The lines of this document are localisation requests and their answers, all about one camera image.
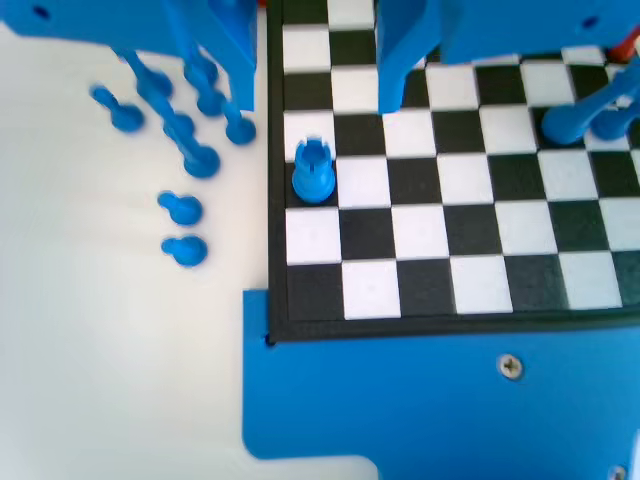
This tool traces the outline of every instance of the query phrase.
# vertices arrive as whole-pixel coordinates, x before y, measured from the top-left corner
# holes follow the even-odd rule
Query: chessboard border
[[[512,312],[416,316],[371,320],[289,320],[285,235],[284,69],[282,0],[267,8],[268,77],[268,254],[270,345],[278,342],[414,335],[575,331],[640,324],[640,306],[558,312]]]

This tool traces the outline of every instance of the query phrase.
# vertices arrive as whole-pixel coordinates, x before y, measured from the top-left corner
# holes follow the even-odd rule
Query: blue plastic part
[[[379,0],[379,111],[400,108],[406,75],[438,44],[442,61],[450,64],[580,45],[612,47],[639,18],[640,3],[630,0]]]
[[[202,204],[191,195],[178,196],[173,192],[158,195],[158,205],[169,211],[169,216],[178,225],[190,227],[202,218]]]
[[[197,60],[192,59],[191,63],[185,64],[183,69],[184,78],[187,80],[187,82],[193,85],[195,80],[193,79],[191,72],[192,72],[193,64],[196,63],[199,65],[199,69],[202,70],[205,76],[207,77],[207,81],[209,82],[209,85],[211,86],[215,85],[215,83],[218,81],[218,77],[220,76],[218,72],[218,67],[216,66],[215,63],[213,63],[204,55],[198,54],[198,56],[199,56],[199,59]]]
[[[172,255],[183,267],[195,267],[207,258],[207,244],[200,237],[187,235],[182,238],[167,238],[162,242],[162,251]]]
[[[198,91],[198,109],[209,117],[220,115],[224,96],[215,92],[212,86],[218,77],[218,69],[200,53],[177,2],[178,0],[162,0],[171,32],[185,63],[185,78]]]
[[[575,105],[551,108],[542,119],[545,137],[559,145],[580,140],[596,115],[622,95],[631,94],[640,87],[640,63],[635,62],[619,72],[609,83]]]
[[[232,102],[222,103],[222,113],[227,119],[225,130],[227,138],[236,145],[246,145],[256,138],[256,126],[248,118],[244,118],[236,105]]]
[[[260,459],[361,455],[384,480],[603,480],[630,471],[640,328],[267,345],[244,292],[243,440]],[[499,357],[524,364],[504,378]]]
[[[193,119],[186,113],[176,113],[172,123],[173,128],[180,130],[183,135],[192,137],[196,131],[196,124],[193,122]],[[162,127],[162,130],[167,137],[170,136],[168,125],[169,123],[165,121],[165,124]]]
[[[635,101],[628,108],[600,112],[591,123],[591,131],[602,140],[617,140],[624,137],[631,123],[639,118],[640,101]]]
[[[193,136],[183,134],[172,124],[165,123],[164,129],[184,156],[184,169],[189,175],[209,178],[218,173],[220,157],[213,148],[200,145]]]
[[[134,133],[144,125],[142,111],[132,104],[120,104],[116,97],[102,85],[94,85],[89,90],[91,97],[111,112],[111,124],[125,133]]]
[[[333,159],[326,143],[309,138],[296,148],[293,190],[307,203],[324,202],[336,188]]]
[[[153,85],[153,87],[167,98],[170,98],[173,94],[173,84],[167,75],[157,70],[151,70],[147,67],[138,54],[133,50],[127,50],[124,48],[114,49],[114,53],[127,62],[133,70],[133,73],[137,79],[137,89],[140,90],[140,82],[146,82]]]
[[[180,55],[161,0],[4,0],[4,18],[21,35]],[[234,102],[254,108],[256,0],[176,2],[194,41],[229,74]]]

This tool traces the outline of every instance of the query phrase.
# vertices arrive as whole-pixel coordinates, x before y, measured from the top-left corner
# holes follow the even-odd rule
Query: chessboard
[[[622,68],[600,49],[435,51],[379,115],[371,0],[274,0],[268,28],[271,343],[640,320],[640,125],[568,147],[540,131]],[[335,155],[319,205],[291,184],[307,137]]]

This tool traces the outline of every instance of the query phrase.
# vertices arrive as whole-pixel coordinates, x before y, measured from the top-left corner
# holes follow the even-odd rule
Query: blue pawn
[[[195,87],[198,79],[194,76],[194,70],[205,75],[209,86],[213,86],[218,81],[218,67],[200,52],[193,52],[190,61],[185,62],[183,69],[184,78]]]
[[[193,136],[177,131],[171,123],[165,123],[165,132],[184,156],[184,169],[195,178],[209,178],[220,169],[220,157],[211,147],[200,145]]]
[[[591,131],[601,140],[617,140],[627,134],[631,123],[637,118],[640,118],[640,100],[628,108],[600,112],[591,123]]]
[[[193,122],[191,117],[186,113],[176,113],[172,118],[171,122],[173,123],[174,128],[180,130],[180,132],[188,137],[192,137],[196,132],[196,124]],[[167,137],[170,137],[167,127],[167,123],[165,122],[162,127],[162,131]]]
[[[319,138],[309,138],[296,149],[293,190],[307,203],[324,202],[336,187],[336,174],[329,146]]]
[[[218,71],[214,64],[211,64],[215,68],[215,75],[217,77]],[[211,75],[207,74],[207,69],[202,68],[199,63],[187,63],[185,64],[185,77],[191,85],[198,91],[198,100],[196,105],[203,115],[208,117],[217,117],[222,114],[222,105],[225,101],[224,95],[218,90],[214,89],[210,81]]]
[[[171,125],[182,134],[189,137],[193,136],[196,131],[196,125],[191,117],[185,113],[176,113],[171,107],[169,100],[167,100],[162,92],[155,88],[154,84],[146,80],[140,80],[140,82],[138,82],[138,94],[164,120],[163,131],[165,135],[171,137],[167,131],[167,126]]]
[[[246,145],[256,138],[256,126],[248,118],[244,118],[238,107],[225,101],[222,112],[227,119],[227,138],[236,145]]]
[[[173,84],[167,75],[156,70],[151,70],[142,63],[138,54],[133,50],[114,48],[113,51],[118,57],[127,62],[131,67],[131,70],[133,70],[133,73],[138,80],[138,93],[140,93],[140,83],[146,81],[152,84],[164,97],[171,97],[173,94]]]
[[[195,267],[207,258],[207,244],[200,237],[187,235],[182,238],[167,238],[162,242],[162,251],[172,255],[183,267]]]
[[[91,98],[111,112],[111,124],[121,132],[137,132],[144,125],[144,115],[132,104],[121,105],[116,97],[102,85],[94,85],[89,90]]]
[[[158,204],[169,211],[171,220],[178,225],[190,227],[202,218],[202,204],[191,195],[180,197],[173,192],[162,192],[158,195]]]
[[[569,145],[584,136],[595,117],[622,95],[640,85],[640,63],[632,63],[597,92],[576,102],[551,108],[542,119],[542,132],[552,142]]]

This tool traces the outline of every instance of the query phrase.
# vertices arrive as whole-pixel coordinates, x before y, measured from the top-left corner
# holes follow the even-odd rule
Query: screw
[[[507,353],[498,359],[498,370],[509,380],[519,380],[522,377],[524,367],[519,359]]]
[[[627,476],[627,471],[622,467],[613,467],[609,474],[609,480],[624,480]]]

